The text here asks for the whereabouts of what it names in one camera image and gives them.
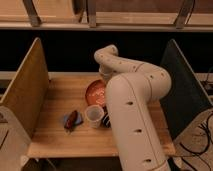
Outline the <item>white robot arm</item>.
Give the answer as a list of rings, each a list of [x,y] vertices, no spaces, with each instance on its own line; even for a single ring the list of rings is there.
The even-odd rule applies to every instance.
[[[97,50],[94,58],[107,82],[106,106],[123,171],[171,171],[148,110],[171,89],[169,73],[120,57],[114,45]]]

